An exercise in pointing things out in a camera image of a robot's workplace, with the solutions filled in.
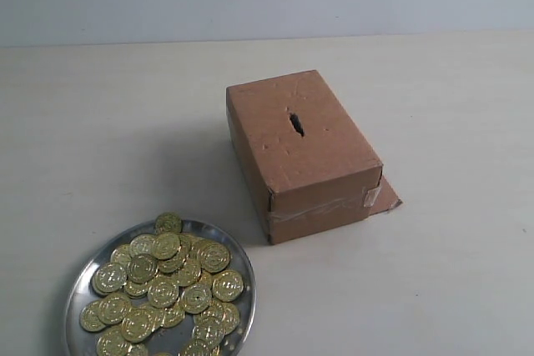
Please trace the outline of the brown cardboard slotted box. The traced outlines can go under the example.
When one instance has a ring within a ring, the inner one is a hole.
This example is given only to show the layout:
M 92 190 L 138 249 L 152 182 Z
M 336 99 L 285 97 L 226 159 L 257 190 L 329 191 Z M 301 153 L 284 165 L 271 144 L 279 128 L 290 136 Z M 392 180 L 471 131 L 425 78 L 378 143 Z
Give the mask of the brown cardboard slotted box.
M 402 203 L 383 163 L 316 70 L 226 89 L 230 137 L 269 243 Z

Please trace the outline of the gold coin upper right pile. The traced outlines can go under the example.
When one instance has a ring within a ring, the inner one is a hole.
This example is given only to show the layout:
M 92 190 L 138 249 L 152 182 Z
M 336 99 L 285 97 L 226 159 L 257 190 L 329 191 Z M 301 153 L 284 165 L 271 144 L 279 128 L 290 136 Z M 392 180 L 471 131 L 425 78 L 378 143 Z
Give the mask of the gold coin upper right pile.
M 208 243 L 199 253 L 201 267 L 209 273 L 223 271 L 230 263 L 229 250 L 220 243 Z

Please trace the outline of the gold coin on plate rim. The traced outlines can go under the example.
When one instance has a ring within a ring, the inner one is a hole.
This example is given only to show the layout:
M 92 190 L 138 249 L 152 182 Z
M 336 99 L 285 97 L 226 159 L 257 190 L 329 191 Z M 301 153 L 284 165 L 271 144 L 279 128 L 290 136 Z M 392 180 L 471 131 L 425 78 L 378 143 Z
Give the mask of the gold coin on plate rim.
M 161 233 L 181 233 L 183 228 L 182 218 L 175 212 L 161 213 L 154 223 L 156 234 Z

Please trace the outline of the gold coin right of pile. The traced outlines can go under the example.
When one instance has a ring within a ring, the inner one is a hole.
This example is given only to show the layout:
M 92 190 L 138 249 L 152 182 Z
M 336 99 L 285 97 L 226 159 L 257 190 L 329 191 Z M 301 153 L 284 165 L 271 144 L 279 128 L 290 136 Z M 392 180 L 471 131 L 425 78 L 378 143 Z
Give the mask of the gold coin right of pile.
M 214 276 L 212 294 L 222 302 L 236 300 L 244 290 L 244 280 L 239 272 L 226 269 Z

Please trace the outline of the gold coin of pile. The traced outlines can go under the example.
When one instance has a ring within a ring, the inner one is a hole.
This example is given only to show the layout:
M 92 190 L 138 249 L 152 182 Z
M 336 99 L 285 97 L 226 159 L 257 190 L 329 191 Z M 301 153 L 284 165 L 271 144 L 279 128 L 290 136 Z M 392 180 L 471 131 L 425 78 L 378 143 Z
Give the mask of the gold coin of pile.
M 239 272 L 226 269 L 214 276 L 212 294 L 222 302 L 236 300 L 244 290 L 244 280 Z
M 192 338 L 204 341 L 209 348 L 218 346 L 225 336 L 222 321 L 209 316 L 200 320 L 193 328 Z
M 120 290 L 128 278 L 127 272 L 119 263 L 105 263 L 94 273 L 93 288 L 99 293 L 113 293 Z
M 161 233 L 155 237 L 152 255 L 158 260 L 172 258 L 180 248 L 180 237 L 173 232 Z

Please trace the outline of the gold coin top of pile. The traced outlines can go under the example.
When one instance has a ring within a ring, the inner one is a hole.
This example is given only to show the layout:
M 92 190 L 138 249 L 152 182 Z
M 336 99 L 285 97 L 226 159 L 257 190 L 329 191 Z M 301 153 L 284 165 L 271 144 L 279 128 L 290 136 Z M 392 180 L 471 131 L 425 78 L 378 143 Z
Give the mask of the gold coin top of pile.
M 161 233 L 155 237 L 152 255 L 158 260 L 172 258 L 180 248 L 180 237 L 173 232 Z

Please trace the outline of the round silver metal plate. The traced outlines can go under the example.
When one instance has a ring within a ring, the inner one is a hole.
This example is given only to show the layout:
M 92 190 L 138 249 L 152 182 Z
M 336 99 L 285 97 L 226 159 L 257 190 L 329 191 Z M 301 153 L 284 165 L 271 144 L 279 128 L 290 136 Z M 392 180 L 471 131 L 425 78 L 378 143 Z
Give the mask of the round silver metal plate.
M 154 231 L 154 220 L 149 220 L 111 237 L 88 260 L 79 271 L 65 303 L 62 328 L 63 355 L 95 355 L 98 335 L 83 330 L 79 322 L 79 314 L 83 307 L 98 298 L 90 283 L 93 273 L 109 261 L 113 250 L 119 245 L 129 242 L 142 233 Z M 212 223 L 195 220 L 184 220 L 184 231 L 221 242 L 230 251 L 232 261 L 229 267 L 239 272 L 244 280 L 244 292 L 236 299 L 236 307 L 240 312 L 241 323 L 233 333 L 226 336 L 220 345 L 222 355 L 238 355 L 249 335 L 254 321 L 256 308 L 256 282 L 252 264 L 242 245 L 221 227 Z M 150 353 L 170 353 L 175 355 L 191 336 L 193 318 L 187 317 L 175 328 L 160 329 L 152 335 L 147 348 Z

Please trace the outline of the gold coin with hole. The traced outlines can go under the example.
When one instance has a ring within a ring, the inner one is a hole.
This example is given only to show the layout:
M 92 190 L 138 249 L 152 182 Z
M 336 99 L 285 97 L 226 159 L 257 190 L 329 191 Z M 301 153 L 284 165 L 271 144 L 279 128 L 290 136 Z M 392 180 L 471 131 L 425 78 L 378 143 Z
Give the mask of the gold coin with hole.
M 212 300 L 210 286 L 204 283 L 195 283 L 184 289 L 180 295 L 180 304 L 186 313 L 202 313 Z

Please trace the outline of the gold coin pile centre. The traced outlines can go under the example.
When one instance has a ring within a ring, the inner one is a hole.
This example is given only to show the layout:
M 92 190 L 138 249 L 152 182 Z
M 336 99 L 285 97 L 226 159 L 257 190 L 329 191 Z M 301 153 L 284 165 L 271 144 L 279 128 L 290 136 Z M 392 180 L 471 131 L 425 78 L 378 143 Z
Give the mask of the gold coin pile centre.
M 167 308 L 179 297 L 179 286 L 168 277 L 155 278 L 148 289 L 148 301 L 155 308 Z

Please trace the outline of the gold coin bottom of pile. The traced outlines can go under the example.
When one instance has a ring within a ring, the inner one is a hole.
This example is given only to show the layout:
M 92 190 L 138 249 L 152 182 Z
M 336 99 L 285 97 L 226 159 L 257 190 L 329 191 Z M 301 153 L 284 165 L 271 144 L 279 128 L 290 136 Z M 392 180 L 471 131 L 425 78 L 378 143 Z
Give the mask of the gold coin bottom of pile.
M 204 341 L 209 348 L 218 346 L 225 336 L 222 321 L 209 316 L 200 320 L 193 328 L 192 338 Z

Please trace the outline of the gold coin left of pile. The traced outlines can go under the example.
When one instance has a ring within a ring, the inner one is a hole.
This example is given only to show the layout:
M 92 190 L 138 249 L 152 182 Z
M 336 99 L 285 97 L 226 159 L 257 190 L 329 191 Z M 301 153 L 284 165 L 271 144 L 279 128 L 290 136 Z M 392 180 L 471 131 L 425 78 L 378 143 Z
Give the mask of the gold coin left of pile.
M 127 272 L 119 263 L 105 263 L 94 273 L 93 288 L 99 293 L 113 293 L 120 290 L 128 278 Z

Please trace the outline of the gold coin lower left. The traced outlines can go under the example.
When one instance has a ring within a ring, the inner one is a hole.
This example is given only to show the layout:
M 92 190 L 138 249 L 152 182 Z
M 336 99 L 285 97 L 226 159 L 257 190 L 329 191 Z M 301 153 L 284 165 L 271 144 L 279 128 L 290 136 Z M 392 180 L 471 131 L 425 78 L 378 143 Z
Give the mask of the gold coin lower left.
M 121 323 L 130 311 L 132 303 L 124 293 L 111 293 L 98 306 L 98 318 L 106 325 Z

